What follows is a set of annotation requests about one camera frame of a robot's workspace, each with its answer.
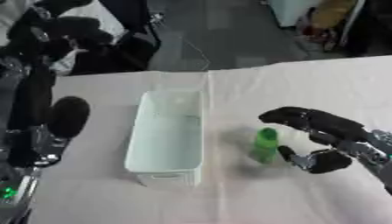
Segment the white cabinet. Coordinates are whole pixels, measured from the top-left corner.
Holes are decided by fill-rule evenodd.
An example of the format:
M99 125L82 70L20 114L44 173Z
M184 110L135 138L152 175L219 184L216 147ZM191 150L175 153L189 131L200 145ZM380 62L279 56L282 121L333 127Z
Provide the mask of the white cabinet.
M311 7L323 0L268 0L280 26L293 26Z

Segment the green light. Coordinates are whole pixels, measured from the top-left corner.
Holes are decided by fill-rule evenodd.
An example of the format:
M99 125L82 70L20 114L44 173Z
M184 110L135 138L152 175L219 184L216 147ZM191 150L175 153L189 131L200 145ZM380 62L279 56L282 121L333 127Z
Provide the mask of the green light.
M17 194L17 191L13 190L12 187L6 187L2 191L0 191L1 197L3 199L9 199L12 198Z

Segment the gray floor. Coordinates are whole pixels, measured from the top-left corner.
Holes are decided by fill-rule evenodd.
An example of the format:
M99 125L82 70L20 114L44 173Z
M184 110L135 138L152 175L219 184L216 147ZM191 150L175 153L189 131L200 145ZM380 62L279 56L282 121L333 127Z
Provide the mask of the gray floor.
M306 51L258 0L150 0L150 8L165 14L164 25L157 28L163 46L151 70L230 69L335 57Z

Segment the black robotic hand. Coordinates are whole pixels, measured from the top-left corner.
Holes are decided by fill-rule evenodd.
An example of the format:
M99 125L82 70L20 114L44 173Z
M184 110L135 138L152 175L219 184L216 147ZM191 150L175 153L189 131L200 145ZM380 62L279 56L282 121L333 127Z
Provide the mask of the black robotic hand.
M315 109L284 107L259 116L264 123L278 123L309 133L309 139L317 144L337 147L342 141L366 142L368 133L363 125L336 115ZM335 150L317 150L306 157L298 156L287 146L279 147L287 162L292 162L310 173L332 172L348 167L352 160Z
M113 37L100 30L100 22L90 17L59 17L73 7L91 0L46 0L35 3L9 30L10 43L0 49L6 55L30 63L38 56L51 62L65 57L75 47L107 45Z

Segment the black chair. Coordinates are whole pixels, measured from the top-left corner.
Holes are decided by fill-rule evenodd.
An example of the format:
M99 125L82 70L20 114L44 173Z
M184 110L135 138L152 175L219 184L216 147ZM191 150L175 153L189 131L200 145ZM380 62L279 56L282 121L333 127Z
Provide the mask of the black chair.
M145 0L100 0L127 30L116 43L105 49L79 53L71 75L136 72L148 69L152 56L162 45L151 25L151 14ZM151 36L136 37L136 34Z

